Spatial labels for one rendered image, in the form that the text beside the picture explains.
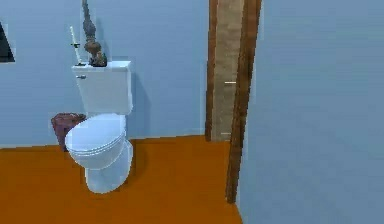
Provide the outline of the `brown wooden door frame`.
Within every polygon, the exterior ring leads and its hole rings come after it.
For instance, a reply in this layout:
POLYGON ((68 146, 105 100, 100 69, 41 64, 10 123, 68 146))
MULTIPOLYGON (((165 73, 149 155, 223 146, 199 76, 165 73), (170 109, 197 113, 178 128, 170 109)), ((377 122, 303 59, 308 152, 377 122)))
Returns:
POLYGON ((262 0, 208 0, 205 139, 230 145, 225 198, 237 196, 262 0))

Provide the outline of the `dark red waste bin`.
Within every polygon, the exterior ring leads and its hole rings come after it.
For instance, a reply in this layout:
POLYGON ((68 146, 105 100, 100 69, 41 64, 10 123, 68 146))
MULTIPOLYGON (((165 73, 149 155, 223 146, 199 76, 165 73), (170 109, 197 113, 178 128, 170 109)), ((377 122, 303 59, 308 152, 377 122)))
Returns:
POLYGON ((55 132, 59 146, 67 152, 65 137, 67 133, 77 124, 86 120, 85 114, 80 113, 58 113, 51 119, 52 128, 55 132))

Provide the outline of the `thin white candle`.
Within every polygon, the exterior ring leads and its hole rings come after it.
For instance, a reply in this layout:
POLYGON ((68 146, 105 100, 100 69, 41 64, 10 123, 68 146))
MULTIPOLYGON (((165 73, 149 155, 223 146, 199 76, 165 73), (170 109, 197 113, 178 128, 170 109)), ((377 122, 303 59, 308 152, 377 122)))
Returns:
POLYGON ((80 46, 80 43, 78 43, 76 41, 76 37, 75 37, 75 33, 74 33, 74 28, 73 26, 70 26, 69 27, 70 29, 70 34, 71 34, 71 38, 72 38, 72 43, 71 45, 73 46, 74 48, 74 51, 75 51, 75 55, 76 55, 76 59, 77 59, 77 66, 85 66, 85 64, 82 62, 82 59, 81 59, 81 56, 80 56, 80 53, 79 53, 79 46, 80 46))

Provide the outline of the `black framed wall picture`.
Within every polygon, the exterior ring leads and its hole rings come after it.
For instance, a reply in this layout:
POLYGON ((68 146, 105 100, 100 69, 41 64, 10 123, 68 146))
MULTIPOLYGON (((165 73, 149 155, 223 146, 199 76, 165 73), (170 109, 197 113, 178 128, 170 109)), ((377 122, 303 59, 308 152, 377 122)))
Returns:
POLYGON ((13 63, 14 61, 13 52, 0 22, 0 63, 13 63))

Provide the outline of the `white toilet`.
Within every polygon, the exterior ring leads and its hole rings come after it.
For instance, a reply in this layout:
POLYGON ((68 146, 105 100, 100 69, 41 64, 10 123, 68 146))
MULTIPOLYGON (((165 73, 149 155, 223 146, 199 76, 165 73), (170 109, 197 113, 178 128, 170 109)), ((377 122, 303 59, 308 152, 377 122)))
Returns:
POLYGON ((86 119, 65 137, 72 159, 85 171, 93 193, 105 194, 127 179, 133 149, 127 139, 127 117, 133 110, 129 61, 111 61, 105 67, 72 68, 86 119))

